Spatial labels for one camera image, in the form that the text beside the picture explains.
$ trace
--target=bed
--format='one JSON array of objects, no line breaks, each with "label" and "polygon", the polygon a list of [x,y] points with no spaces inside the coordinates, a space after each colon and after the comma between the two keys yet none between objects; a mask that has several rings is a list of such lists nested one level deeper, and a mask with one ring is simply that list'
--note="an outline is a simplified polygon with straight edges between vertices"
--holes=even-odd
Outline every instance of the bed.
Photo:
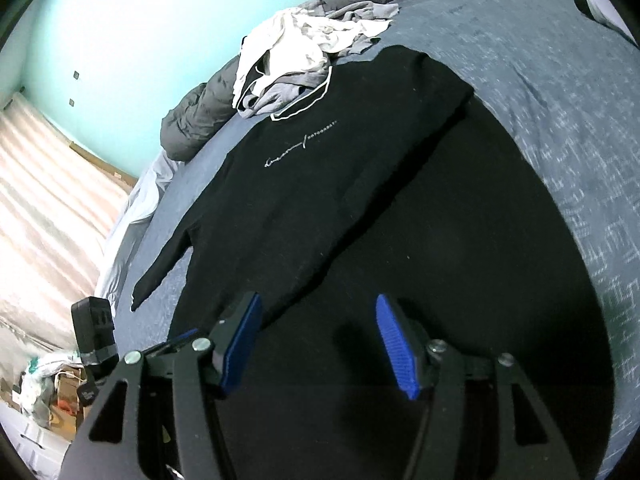
[{"label": "bed", "polygon": [[[362,56],[401,44],[470,83],[511,134],[574,236],[602,309],[614,369],[606,478],[640,426],[640,50],[585,19],[574,0],[397,0],[400,13]],[[164,340],[191,250],[135,312],[134,285],[215,176],[264,118],[234,116],[159,203],[124,284],[115,318],[120,354]]]}]

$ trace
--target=white cloth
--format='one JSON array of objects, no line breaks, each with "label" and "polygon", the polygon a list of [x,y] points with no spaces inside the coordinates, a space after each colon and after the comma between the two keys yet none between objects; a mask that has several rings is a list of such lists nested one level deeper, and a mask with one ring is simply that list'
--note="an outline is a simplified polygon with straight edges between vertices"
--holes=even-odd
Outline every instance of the white cloth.
[{"label": "white cloth", "polygon": [[109,300],[114,316],[129,265],[158,203],[181,164],[168,158],[164,150],[161,150],[131,190],[107,238],[94,296]]},{"label": "white cloth", "polygon": [[605,27],[612,28],[636,43],[631,31],[609,0],[587,0],[593,19]]},{"label": "white cloth", "polygon": [[352,45],[361,34],[373,38],[384,32],[391,20],[341,22],[323,16],[311,16],[301,7],[276,12],[244,38],[234,84],[234,108],[238,108],[242,88],[251,68],[268,51],[265,73],[250,88],[260,97],[279,77],[289,73],[318,70],[334,54]]}]

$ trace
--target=blue bedsheet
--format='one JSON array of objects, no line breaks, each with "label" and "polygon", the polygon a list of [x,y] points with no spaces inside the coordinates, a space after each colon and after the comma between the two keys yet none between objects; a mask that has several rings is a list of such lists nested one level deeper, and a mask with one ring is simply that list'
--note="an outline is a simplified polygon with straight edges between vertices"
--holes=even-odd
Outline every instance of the blue bedsheet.
[{"label": "blue bedsheet", "polygon": [[[554,197],[600,300],[616,403],[604,478],[640,425],[640,50],[585,18],[574,0],[398,0],[401,12],[362,56],[403,44],[472,84]],[[140,245],[116,316],[120,352],[168,333],[191,251],[130,312],[133,286],[260,118],[234,117],[182,168]]]}]

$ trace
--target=cardboard box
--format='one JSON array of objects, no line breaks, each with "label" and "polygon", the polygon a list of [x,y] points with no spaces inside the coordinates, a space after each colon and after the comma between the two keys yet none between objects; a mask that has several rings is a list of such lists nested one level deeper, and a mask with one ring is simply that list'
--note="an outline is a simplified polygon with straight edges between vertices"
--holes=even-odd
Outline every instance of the cardboard box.
[{"label": "cardboard box", "polygon": [[59,406],[68,405],[73,413],[77,413],[80,409],[77,391],[79,385],[80,381],[75,377],[60,376],[56,404]]},{"label": "cardboard box", "polygon": [[16,404],[14,400],[11,398],[11,394],[9,392],[0,392],[0,399],[2,399],[5,403],[9,405],[10,408],[13,408],[16,412],[20,412],[20,405]]},{"label": "cardboard box", "polygon": [[14,401],[13,387],[4,379],[0,379],[0,399],[4,400],[10,408],[13,408],[17,412],[22,411],[20,409],[20,404]]},{"label": "cardboard box", "polygon": [[49,429],[53,433],[72,442],[76,437],[76,418],[57,406],[50,406],[51,420]]},{"label": "cardboard box", "polygon": [[72,441],[84,421],[84,411],[78,399],[78,386],[86,380],[84,368],[64,367],[58,374],[58,389],[51,399],[50,429],[53,433]]}]

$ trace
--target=bolt head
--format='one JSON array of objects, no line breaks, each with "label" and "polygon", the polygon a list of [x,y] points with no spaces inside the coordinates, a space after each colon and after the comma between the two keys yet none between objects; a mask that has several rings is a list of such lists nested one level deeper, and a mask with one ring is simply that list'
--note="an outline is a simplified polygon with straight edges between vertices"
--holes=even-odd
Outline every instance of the bolt head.
[{"label": "bolt head", "polygon": [[434,354],[442,354],[447,351],[447,342],[442,339],[432,339],[429,341],[429,350]]},{"label": "bolt head", "polygon": [[511,354],[507,354],[507,352],[505,352],[504,354],[501,354],[500,357],[498,357],[498,362],[502,366],[510,368],[515,364],[516,359]]},{"label": "bolt head", "polygon": [[124,362],[126,362],[126,364],[128,365],[134,365],[136,363],[139,363],[140,359],[142,359],[142,354],[137,350],[134,350],[133,352],[129,352],[124,356]]},{"label": "bolt head", "polygon": [[211,348],[211,341],[209,341],[206,337],[199,337],[194,339],[193,343],[191,343],[191,347],[196,352],[204,352],[205,350],[209,350]]}]

